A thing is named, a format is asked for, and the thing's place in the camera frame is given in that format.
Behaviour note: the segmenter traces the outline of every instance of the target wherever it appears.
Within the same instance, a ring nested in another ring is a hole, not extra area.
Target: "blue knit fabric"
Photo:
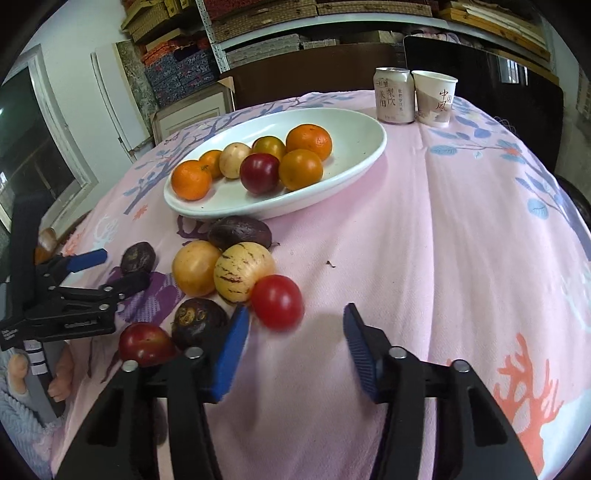
[[[51,439],[55,430],[61,427],[62,420],[58,419],[44,428],[31,410],[15,400],[8,392],[6,364],[2,360],[0,358],[0,422],[18,452],[40,480],[51,480]]]

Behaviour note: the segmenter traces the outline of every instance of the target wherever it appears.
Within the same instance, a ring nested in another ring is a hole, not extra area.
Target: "drink can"
[[[374,88],[378,120],[390,124],[414,122],[414,80],[410,70],[377,68]]]

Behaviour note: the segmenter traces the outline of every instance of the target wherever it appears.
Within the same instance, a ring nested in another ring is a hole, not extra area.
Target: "table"
[[[76,284],[104,283],[118,274],[127,247],[148,241],[158,255],[152,285],[127,302],[117,322],[170,330],[183,298],[171,262],[202,236],[202,226],[167,207],[164,179],[222,128],[311,106],[375,116],[373,92],[311,93],[174,134],[133,165],[66,245],[66,254],[109,253]],[[552,478],[591,423],[589,231],[527,147],[469,102],[454,100],[448,129],[385,129],[384,154],[354,185],[267,222],[279,243],[272,251],[278,272],[300,286],[306,315],[295,332],[281,335],[252,319],[231,391],[207,407],[224,478],[369,476],[385,406],[363,395],[349,356],[342,311],[351,301],[368,325],[421,360],[469,361],[536,473]],[[108,366],[117,341],[114,334],[71,343],[76,394],[53,450],[54,471],[114,372]],[[427,403],[421,478],[433,464],[433,406]]]

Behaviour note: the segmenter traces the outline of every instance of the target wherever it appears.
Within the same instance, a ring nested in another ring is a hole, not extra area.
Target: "picture frame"
[[[201,120],[225,115],[235,110],[230,88],[215,82],[188,97],[158,110],[152,117],[154,142],[159,144],[173,133]]]

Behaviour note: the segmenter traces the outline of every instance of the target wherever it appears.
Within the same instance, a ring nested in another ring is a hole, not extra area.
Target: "white oval bowl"
[[[200,220],[227,215],[248,215],[258,219],[272,218],[324,200],[359,179],[378,159],[386,147],[386,131],[376,120],[363,113],[338,108],[298,108],[253,118],[228,128],[202,143],[183,161],[195,160],[209,150],[223,150],[233,142],[252,146],[265,135],[285,141],[289,131],[301,124],[325,128],[333,141],[333,151],[323,161],[324,175],[314,185],[288,192],[278,189],[263,196],[249,193],[240,180],[220,179],[202,200],[188,202],[179,198],[170,185],[164,186],[164,200],[175,212]]]

